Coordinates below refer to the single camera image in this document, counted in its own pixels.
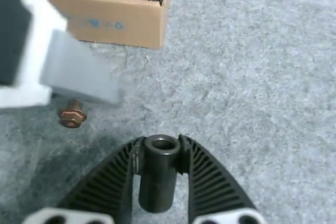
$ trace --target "copper-colored nut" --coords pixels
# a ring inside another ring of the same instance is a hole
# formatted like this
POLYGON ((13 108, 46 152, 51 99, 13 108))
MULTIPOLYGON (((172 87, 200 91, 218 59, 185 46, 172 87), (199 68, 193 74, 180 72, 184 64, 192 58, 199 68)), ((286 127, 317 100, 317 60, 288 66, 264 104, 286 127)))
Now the copper-colored nut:
POLYGON ((72 129, 79 128, 87 118, 78 100, 70 100, 66 108, 59 110, 58 116, 61 125, 72 129))
POLYGON ((59 123, 66 128, 79 128, 87 118, 87 115, 80 110, 64 109, 59 111, 59 123))

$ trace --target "ribbed gripper pad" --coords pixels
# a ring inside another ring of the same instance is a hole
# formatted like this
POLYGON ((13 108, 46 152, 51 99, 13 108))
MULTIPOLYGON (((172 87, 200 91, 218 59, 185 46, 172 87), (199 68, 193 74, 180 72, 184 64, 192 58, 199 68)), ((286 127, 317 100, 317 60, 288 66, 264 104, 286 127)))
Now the ribbed gripper pad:
POLYGON ((189 223, 197 216, 238 208, 255 208, 230 173, 203 146, 190 143, 189 223))
POLYGON ((132 150, 122 145, 86 175, 58 207, 111 215, 117 223, 131 223, 132 150))

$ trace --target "screw hole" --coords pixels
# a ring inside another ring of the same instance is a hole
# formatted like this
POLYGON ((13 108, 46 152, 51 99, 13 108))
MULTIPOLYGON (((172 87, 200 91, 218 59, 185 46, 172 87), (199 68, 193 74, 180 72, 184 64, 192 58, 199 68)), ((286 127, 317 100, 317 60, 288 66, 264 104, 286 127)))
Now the screw hole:
POLYGON ((217 224, 217 223, 212 220, 206 220, 206 221, 203 221, 201 224, 217 224))
POLYGON ((60 215, 53 216, 45 221, 44 224, 65 224, 65 218, 60 215))
POLYGON ((168 151, 168 150, 172 150, 173 148, 175 148, 175 144, 167 140, 155 140, 152 143, 152 145, 155 148, 163 150, 163 151, 168 151))
POLYGON ((245 215, 240 217, 239 224, 259 224, 259 222, 255 218, 245 215))
POLYGON ((90 221, 87 224, 104 224, 103 222, 99 221, 99 220, 94 220, 94 221, 90 221))

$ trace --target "carpet floor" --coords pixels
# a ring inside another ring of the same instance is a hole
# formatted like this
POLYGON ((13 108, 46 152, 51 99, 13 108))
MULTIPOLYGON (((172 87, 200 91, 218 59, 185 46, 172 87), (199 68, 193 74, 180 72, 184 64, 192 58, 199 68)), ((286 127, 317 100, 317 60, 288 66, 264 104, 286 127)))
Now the carpet floor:
MULTIPOLYGON (((237 179, 269 223, 336 222, 336 0, 172 0, 164 46, 89 44, 123 85, 119 106, 84 103, 78 130, 50 106, 0 111, 0 223, 55 205, 118 145, 180 133, 237 179)), ((174 206, 133 223, 187 223, 174 206)))

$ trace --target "tube opening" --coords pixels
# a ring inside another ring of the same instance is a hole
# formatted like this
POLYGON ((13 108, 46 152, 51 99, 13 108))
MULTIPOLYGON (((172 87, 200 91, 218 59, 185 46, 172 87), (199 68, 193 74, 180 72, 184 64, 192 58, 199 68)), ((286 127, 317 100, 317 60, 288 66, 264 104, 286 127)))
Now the tube opening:
POLYGON ((153 141, 152 145, 153 147, 163 151, 169 151, 176 147, 175 143, 165 139, 155 140, 153 141))

